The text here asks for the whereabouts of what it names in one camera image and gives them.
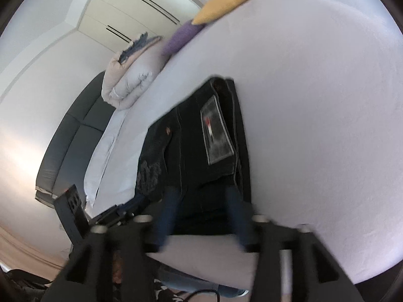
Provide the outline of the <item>white bed mattress sheet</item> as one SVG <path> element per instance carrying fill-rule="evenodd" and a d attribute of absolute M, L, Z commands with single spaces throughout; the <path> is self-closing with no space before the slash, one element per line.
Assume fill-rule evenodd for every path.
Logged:
<path fill-rule="evenodd" d="M 133 197 L 146 130 L 213 75 L 235 82 L 259 213 L 309 224 L 354 283 L 402 260 L 402 36 L 335 0 L 205 27 L 128 109 L 91 216 Z"/>

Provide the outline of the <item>yellow pillow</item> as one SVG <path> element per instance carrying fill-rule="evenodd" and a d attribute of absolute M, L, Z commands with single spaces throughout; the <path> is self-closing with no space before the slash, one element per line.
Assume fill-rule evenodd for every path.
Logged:
<path fill-rule="evenodd" d="M 205 25 L 230 13 L 247 0 L 208 0 L 193 18 L 193 25 Z"/>

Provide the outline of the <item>black jeans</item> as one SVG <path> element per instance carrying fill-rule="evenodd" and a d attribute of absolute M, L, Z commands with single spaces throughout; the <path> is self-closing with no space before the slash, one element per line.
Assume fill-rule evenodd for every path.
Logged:
<path fill-rule="evenodd" d="M 249 154 L 232 79 L 211 77 L 157 119 L 144 139 L 135 195 L 149 203 L 179 192 L 172 235 L 231 235 L 226 189 L 251 201 Z"/>

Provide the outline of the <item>cream wardrobe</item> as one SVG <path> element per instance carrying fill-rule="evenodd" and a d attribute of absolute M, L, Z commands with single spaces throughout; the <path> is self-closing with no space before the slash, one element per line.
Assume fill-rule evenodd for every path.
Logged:
<path fill-rule="evenodd" d="M 89 0 L 78 30 L 116 52 L 143 33 L 171 37 L 202 5 L 200 0 Z"/>

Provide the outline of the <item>dark green headboard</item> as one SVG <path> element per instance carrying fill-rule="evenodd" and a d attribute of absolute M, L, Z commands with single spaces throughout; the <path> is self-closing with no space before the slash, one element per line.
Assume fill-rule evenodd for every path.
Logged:
<path fill-rule="evenodd" d="M 36 200 L 47 207 L 52 208 L 54 200 L 73 185 L 85 202 L 85 173 L 115 111 L 101 97 L 104 75 L 98 74 L 78 95 L 44 154 L 36 177 Z"/>

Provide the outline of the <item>folded beige grey duvet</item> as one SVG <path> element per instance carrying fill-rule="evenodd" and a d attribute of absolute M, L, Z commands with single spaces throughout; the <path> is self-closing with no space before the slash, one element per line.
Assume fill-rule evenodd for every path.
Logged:
<path fill-rule="evenodd" d="M 150 37 L 145 32 L 117 52 L 105 71 L 103 100 L 117 110 L 131 108 L 164 68 L 167 62 L 162 55 L 164 44 L 163 37 Z"/>

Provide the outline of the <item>purple pillow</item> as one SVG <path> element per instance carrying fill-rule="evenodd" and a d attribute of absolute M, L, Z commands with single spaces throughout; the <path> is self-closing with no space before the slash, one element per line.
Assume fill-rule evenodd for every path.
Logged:
<path fill-rule="evenodd" d="M 170 37 L 162 49 L 162 54 L 171 56 L 187 45 L 203 28 L 202 25 L 193 25 L 192 20 L 187 21 Z"/>

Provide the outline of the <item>white flat pillow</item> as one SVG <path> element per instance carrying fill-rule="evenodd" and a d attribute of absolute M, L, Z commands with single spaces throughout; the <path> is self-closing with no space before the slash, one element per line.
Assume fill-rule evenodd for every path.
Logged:
<path fill-rule="evenodd" d="M 128 110 L 116 110 L 112 114 L 91 156 L 83 182 L 87 207 L 94 206 L 100 183 L 127 113 Z"/>

